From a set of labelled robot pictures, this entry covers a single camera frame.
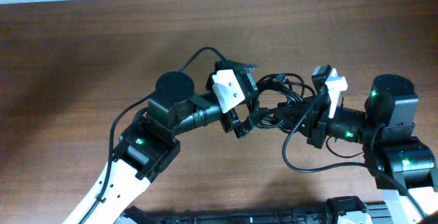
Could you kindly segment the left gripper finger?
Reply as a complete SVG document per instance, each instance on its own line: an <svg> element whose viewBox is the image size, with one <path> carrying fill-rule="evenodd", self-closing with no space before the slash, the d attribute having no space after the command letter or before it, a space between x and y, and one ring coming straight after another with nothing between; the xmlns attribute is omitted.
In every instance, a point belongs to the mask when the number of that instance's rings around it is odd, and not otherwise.
<svg viewBox="0 0 438 224"><path fill-rule="evenodd" d="M237 120L238 123L234 127L233 131L237 138L245 137L254 128L265 129L267 125L264 125L262 121L270 115L268 108L259 108L254 113L250 114L245 121L241 122Z"/></svg>
<svg viewBox="0 0 438 224"><path fill-rule="evenodd" d="M226 69L231 69L237 74L251 73L257 68L256 64L246 64L232 60L226 60L224 65L226 66Z"/></svg>

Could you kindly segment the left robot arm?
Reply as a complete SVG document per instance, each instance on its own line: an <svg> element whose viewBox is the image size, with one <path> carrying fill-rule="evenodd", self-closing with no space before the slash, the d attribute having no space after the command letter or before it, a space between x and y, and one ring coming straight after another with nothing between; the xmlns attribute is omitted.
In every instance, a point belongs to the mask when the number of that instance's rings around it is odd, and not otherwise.
<svg viewBox="0 0 438 224"><path fill-rule="evenodd" d="M206 92L197 94L194 82L182 71L164 73L155 91L139 110L109 153L101 175L66 218L66 223L115 223L176 158L181 150L179 134L216 121L237 138L249 133L255 123L239 120L235 107L256 99L258 87L251 75L254 64L230 60L215 63Z"/></svg>

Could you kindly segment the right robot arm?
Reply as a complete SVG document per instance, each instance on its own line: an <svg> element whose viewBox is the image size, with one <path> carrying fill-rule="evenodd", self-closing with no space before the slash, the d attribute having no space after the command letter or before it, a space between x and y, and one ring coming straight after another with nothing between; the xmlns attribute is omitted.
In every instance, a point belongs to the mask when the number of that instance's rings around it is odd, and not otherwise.
<svg viewBox="0 0 438 224"><path fill-rule="evenodd" d="M322 148L329 138L359 143L363 162L338 162L304 169L317 173L340 167L367 169L382 191L394 223L421 223L437 211L437 162L433 152L413 135L419 104L413 83L402 76L374 78L362 111L344 107L348 87L337 73L315 73L314 93L301 102L282 103L277 118L290 135L300 132Z"/></svg>

